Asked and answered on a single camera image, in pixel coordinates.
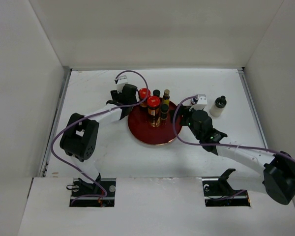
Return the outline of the small dark spice bottle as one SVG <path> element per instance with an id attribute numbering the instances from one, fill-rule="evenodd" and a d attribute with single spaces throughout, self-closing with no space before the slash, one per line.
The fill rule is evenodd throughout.
<path id="1" fill-rule="evenodd" d="M 166 120 L 168 116 L 169 106 L 167 104 L 162 104 L 160 107 L 160 119 Z"/>

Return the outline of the red cap sauce bottle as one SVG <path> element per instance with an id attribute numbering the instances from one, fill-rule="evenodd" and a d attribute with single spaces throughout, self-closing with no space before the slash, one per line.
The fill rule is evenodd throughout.
<path id="1" fill-rule="evenodd" d="M 139 101 L 141 102 L 140 106 L 142 108 L 147 107 L 147 99 L 150 97 L 150 90 L 147 88 L 141 88 L 139 90 Z"/>
<path id="2" fill-rule="evenodd" d="M 147 112 L 148 120 L 152 127 L 159 126 L 159 109 L 160 109 L 160 99 L 157 96 L 150 96 L 147 99 Z"/>

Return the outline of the yellow label oil bottle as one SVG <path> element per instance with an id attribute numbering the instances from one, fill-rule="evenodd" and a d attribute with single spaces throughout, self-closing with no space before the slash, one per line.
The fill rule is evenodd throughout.
<path id="1" fill-rule="evenodd" d="M 164 94 L 162 97 L 162 104 L 166 104 L 167 106 L 170 105 L 170 90 L 169 89 L 164 90 Z"/>

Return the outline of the black cap spice bottle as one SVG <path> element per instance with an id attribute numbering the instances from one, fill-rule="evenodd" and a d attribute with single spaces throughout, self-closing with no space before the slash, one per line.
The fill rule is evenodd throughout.
<path id="1" fill-rule="evenodd" d="M 153 96 L 160 97 L 160 90 L 155 89 L 155 90 L 153 91 Z"/>

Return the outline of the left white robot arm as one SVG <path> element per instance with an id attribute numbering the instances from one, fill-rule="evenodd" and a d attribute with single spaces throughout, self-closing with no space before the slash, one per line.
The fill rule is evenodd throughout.
<path id="1" fill-rule="evenodd" d="M 106 192 L 100 184 L 100 173 L 91 162 L 95 151 L 98 130 L 111 123 L 124 119 L 132 108 L 137 106 L 137 87 L 131 84 L 117 86 L 111 91 L 112 100 L 92 115 L 74 113 L 70 116 L 67 126 L 58 134 L 61 137 L 59 146 L 71 158 L 68 162 L 60 157 L 57 159 L 69 165 L 84 176 L 84 191 L 90 196 L 97 195 L 100 190 Z"/>

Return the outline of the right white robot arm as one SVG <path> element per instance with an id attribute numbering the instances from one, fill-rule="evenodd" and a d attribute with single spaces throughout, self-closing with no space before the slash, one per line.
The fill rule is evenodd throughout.
<path id="1" fill-rule="evenodd" d="M 288 205 L 295 196 L 295 159 L 288 153 L 261 147 L 249 147 L 232 141 L 226 133 L 213 127 L 206 111 L 190 106 L 178 105 L 169 112 L 172 125 L 181 118 L 180 125 L 190 129 L 198 146 L 219 157 L 231 159 L 253 170 L 257 177 L 236 177 L 230 175 L 236 170 L 228 168 L 218 177 L 205 179 L 205 196 L 221 195 L 229 199 L 247 190 L 267 194 L 277 203 Z"/>

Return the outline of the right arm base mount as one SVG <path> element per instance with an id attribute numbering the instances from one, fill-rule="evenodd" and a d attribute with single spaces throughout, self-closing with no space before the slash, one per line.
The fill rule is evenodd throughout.
<path id="1" fill-rule="evenodd" d="M 234 190 L 228 178 L 235 169 L 227 169 L 219 177 L 203 177 L 202 185 L 206 207 L 250 207 L 247 190 Z"/>

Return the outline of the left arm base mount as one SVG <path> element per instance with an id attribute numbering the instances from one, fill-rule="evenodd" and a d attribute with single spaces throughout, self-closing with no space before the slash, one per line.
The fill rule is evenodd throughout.
<path id="1" fill-rule="evenodd" d="M 95 183 L 85 182 L 81 178 L 76 178 L 72 184 L 67 185 L 66 189 L 71 191 L 69 206 L 114 207 L 117 180 L 98 176 L 96 181 L 102 188 Z"/>

